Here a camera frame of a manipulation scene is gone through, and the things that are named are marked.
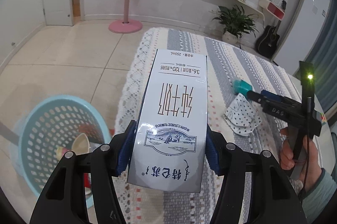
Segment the person right hand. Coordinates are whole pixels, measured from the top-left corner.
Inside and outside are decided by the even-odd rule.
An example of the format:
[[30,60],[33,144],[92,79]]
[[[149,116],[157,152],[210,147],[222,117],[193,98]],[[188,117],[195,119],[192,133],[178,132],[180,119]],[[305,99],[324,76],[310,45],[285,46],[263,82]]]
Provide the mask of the person right hand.
[[[318,150],[312,139],[305,136],[303,138],[303,147],[306,150],[308,161],[303,165],[299,179],[303,183],[305,192],[309,192],[320,178],[322,169],[318,164]],[[283,142],[279,157],[280,166],[283,170],[291,170],[295,166],[293,151],[288,140]]]

